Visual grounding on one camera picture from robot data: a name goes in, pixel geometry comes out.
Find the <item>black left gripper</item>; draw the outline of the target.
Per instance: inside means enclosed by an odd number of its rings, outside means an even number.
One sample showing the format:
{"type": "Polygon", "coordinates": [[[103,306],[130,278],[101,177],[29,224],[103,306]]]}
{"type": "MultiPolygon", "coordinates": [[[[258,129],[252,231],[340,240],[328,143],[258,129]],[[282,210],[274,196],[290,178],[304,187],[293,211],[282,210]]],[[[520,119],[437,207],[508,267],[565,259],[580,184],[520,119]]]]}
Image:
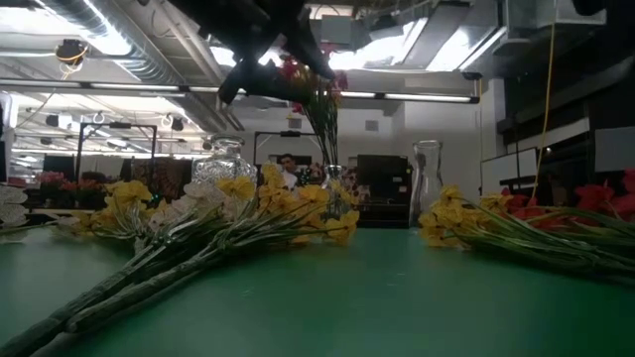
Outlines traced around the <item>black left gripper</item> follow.
{"type": "Polygon", "coordinates": [[[231,104],[238,91],[246,95],[273,97],[306,104],[310,96],[295,89],[272,62],[256,58],[269,50],[279,36],[285,51],[314,73],[335,79],[335,72],[321,52],[308,19],[300,20],[307,0],[168,0],[199,25],[198,32],[213,36],[230,48],[235,65],[220,85],[217,95],[231,104]]]}

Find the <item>yellow artificial flower stem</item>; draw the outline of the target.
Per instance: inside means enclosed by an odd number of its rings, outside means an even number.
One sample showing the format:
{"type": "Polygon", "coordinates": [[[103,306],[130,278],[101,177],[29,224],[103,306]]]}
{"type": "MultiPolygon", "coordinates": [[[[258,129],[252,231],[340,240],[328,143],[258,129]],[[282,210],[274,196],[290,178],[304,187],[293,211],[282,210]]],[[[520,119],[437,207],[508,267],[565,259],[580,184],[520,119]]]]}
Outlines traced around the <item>yellow artificial flower stem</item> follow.
{"type": "Polygon", "coordinates": [[[508,214],[505,202],[501,192],[472,202],[455,185],[446,186],[431,210],[420,215],[420,233],[436,248],[466,249],[544,270],[635,285],[635,260],[545,235],[508,214]]]}
{"type": "MultiPolygon", "coordinates": [[[[328,193],[320,184],[288,190],[282,173],[275,166],[265,165],[262,173],[262,183],[247,177],[222,178],[215,183],[235,201],[235,205],[226,210],[231,225],[217,235],[222,245],[216,259],[178,283],[227,259],[253,251],[305,246],[314,240],[338,245],[348,243],[356,228],[358,211],[351,208],[338,219],[325,218],[328,193]]],[[[150,202],[149,206],[164,209],[172,202],[160,201],[157,205],[150,202]]]]}
{"type": "Polygon", "coordinates": [[[68,229],[80,237],[123,241],[139,253],[155,236],[150,221],[158,209],[149,206],[152,199],[152,193],[138,180],[108,184],[105,207],[93,213],[74,212],[68,229]]]}

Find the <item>wide cut-crystal glass vase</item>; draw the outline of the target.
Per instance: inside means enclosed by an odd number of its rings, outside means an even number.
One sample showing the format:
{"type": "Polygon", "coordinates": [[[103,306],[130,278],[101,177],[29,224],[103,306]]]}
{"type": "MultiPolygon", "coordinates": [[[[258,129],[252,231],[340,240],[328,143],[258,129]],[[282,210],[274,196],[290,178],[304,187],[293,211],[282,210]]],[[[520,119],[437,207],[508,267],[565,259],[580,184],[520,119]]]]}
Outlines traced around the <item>wide cut-crystal glass vase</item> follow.
{"type": "Polygon", "coordinates": [[[247,177],[257,181],[257,169],[241,156],[244,140],[230,134],[214,134],[206,142],[209,155],[192,162],[191,180],[216,183],[220,179],[247,177]]]}

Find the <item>small ribbed glass vase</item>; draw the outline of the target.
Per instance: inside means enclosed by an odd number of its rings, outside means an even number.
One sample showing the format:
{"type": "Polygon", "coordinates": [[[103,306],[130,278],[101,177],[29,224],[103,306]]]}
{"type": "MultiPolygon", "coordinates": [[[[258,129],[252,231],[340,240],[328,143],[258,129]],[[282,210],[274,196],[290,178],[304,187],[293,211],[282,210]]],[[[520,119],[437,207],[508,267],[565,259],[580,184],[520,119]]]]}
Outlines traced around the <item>small ribbed glass vase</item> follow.
{"type": "Polygon", "coordinates": [[[352,196],[345,189],[342,166],[325,166],[324,172],[325,180],[321,187],[328,193],[328,203],[324,217],[338,219],[351,209],[352,196]]]}

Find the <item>tall smooth glass vase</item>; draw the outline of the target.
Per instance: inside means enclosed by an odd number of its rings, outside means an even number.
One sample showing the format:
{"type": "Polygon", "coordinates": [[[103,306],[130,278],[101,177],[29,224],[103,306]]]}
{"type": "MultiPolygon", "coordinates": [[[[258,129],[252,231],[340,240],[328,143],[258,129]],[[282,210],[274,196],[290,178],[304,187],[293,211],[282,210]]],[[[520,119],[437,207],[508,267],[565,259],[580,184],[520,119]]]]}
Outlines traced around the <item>tall smooth glass vase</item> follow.
{"type": "Polygon", "coordinates": [[[413,144],[415,167],[410,200],[410,226],[416,227],[422,213],[427,213],[441,194],[441,155],[443,143],[437,140],[413,144]]]}

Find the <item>pink background flowers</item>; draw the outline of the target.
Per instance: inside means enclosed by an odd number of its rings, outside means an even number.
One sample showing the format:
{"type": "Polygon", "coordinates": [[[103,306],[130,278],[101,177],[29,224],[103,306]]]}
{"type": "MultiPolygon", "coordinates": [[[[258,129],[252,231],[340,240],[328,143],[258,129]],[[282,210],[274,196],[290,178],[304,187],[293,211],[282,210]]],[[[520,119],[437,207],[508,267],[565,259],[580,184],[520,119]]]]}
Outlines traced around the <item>pink background flowers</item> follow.
{"type": "Polygon", "coordinates": [[[97,210],[105,206],[106,176],[98,172],[84,172],[77,181],[63,173],[42,172],[36,177],[39,197],[48,208],[80,208],[97,210]]]}

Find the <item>gray ceiling ventilation box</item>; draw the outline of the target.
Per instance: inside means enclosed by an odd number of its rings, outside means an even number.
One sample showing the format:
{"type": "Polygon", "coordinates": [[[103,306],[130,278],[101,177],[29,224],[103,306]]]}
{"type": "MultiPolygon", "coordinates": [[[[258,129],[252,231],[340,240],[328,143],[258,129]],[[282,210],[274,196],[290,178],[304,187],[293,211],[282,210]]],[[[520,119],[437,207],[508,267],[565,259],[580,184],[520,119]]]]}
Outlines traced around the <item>gray ceiling ventilation box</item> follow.
{"type": "Polygon", "coordinates": [[[324,15],[320,20],[319,39],[323,44],[356,51],[371,42],[362,21],[346,16],[324,15]]]}

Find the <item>long ceiling light strip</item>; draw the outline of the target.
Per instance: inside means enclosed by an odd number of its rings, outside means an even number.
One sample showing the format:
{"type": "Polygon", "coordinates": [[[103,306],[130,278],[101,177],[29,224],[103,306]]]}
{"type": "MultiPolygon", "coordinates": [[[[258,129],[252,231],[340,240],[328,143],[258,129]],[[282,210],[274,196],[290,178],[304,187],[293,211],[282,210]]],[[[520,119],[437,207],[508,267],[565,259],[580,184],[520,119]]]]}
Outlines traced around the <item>long ceiling light strip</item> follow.
{"type": "Polygon", "coordinates": [[[369,99],[369,100],[387,100],[387,101],[438,102],[438,103],[459,103],[459,104],[478,104],[480,102],[479,97],[461,96],[461,95],[442,95],[442,94],[341,91],[340,95],[342,98],[348,98],[348,99],[369,99]]]}
{"type": "Polygon", "coordinates": [[[0,77],[0,85],[26,87],[26,88],[52,88],[52,89],[85,89],[85,90],[115,90],[157,93],[217,93],[218,86],[192,86],[169,84],[136,84],[115,82],[90,82],[67,80],[43,80],[24,78],[0,77]]]}

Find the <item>black cabinet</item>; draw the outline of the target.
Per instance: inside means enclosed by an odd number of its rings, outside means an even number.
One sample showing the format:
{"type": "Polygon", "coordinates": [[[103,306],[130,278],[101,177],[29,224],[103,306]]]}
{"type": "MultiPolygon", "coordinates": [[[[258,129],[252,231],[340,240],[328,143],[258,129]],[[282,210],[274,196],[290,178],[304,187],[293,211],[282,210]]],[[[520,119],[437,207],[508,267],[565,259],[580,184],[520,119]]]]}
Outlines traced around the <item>black cabinet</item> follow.
{"type": "Polygon", "coordinates": [[[357,183],[368,189],[358,205],[360,227],[409,227],[412,177],[407,157],[359,155],[357,183]]]}

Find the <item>dark patterned hanging cloth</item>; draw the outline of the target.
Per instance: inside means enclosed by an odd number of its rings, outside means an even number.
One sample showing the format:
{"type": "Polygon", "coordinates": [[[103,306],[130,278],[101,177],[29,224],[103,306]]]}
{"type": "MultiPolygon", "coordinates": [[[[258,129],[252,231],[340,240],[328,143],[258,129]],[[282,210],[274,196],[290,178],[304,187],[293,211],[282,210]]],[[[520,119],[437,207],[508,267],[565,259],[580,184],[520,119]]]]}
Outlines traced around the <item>dark patterned hanging cloth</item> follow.
{"type": "Polygon", "coordinates": [[[138,180],[145,184],[150,192],[166,200],[180,198],[184,187],[191,182],[192,160],[174,158],[125,159],[120,178],[138,180]]]}

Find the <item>green table mat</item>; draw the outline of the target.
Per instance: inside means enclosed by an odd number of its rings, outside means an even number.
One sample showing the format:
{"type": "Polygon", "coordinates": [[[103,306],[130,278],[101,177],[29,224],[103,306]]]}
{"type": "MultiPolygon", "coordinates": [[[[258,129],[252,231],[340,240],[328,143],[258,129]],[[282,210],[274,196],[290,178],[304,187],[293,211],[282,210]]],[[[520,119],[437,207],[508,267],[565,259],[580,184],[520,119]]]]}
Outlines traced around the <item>green table mat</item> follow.
{"type": "Polygon", "coordinates": [[[361,229],[215,268],[37,357],[635,357],[635,289],[361,229]]]}

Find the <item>black background rig frame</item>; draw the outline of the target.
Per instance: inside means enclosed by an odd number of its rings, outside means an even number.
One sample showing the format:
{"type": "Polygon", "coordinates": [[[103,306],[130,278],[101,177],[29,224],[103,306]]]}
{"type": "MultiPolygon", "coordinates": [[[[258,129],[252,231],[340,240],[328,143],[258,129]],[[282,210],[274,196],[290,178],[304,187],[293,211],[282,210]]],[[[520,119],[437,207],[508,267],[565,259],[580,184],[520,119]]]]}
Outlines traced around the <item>black background rig frame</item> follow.
{"type": "Polygon", "coordinates": [[[302,136],[317,136],[316,133],[305,133],[305,132],[301,132],[301,131],[293,131],[293,130],[288,130],[288,131],[280,131],[280,132],[272,132],[272,131],[255,131],[254,132],[254,142],[253,142],[253,160],[252,160],[252,164],[253,165],[259,165],[258,160],[257,160],[257,152],[258,152],[258,137],[261,135],[267,135],[267,136],[279,136],[279,137],[288,137],[288,138],[292,138],[292,137],[302,137],[302,136]]]}
{"type": "MultiPolygon", "coordinates": [[[[81,156],[82,156],[82,151],[83,151],[83,143],[85,140],[87,140],[91,134],[88,134],[87,136],[84,135],[84,130],[87,127],[94,127],[95,129],[101,129],[105,124],[98,124],[98,123],[80,123],[79,124],[79,135],[78,135],[78,142],[77,142],[77,152],[75,155],[75,178],[77,179],[77,181],[79,181],[80,179],[80,168],[81,168],[81,156]]],[[[150,125],[150,124],[133,124],[133,123],[124,123],[124,122],[110,122],[106,125],[108,128],[110,129],[115,129],[115,130],[128,130],[128,129],[133,129],[133,128],[137,128],[137,129],[141,129],[142,130],[142,134],[144,134],[145,132],[143,131],[144,129],[150,129],[152,131],[152,140],[151,140],[151,153],[150,153],[150,173],[151,175],[154,173],[154,168],[155,168],[155,162],[156,162],[156,146],[157,146],[157,139],[158,139],[158,127],[156,125],[150,125]]]]}

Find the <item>gray ceiling duct box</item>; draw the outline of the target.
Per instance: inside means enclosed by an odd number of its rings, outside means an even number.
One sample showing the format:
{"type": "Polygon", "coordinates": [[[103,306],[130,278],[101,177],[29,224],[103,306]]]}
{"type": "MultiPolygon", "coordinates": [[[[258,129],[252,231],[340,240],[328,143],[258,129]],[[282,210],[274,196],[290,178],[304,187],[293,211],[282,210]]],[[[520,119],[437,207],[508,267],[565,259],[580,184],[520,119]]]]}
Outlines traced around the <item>gray ceiling duct box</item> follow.
{"type": "Polygon", "coordinates": [[[504,0],[504,18],[510,31],[538,30],[556,25],[603,26],[606,11],[581,15],[573,0],[504,0]]]}

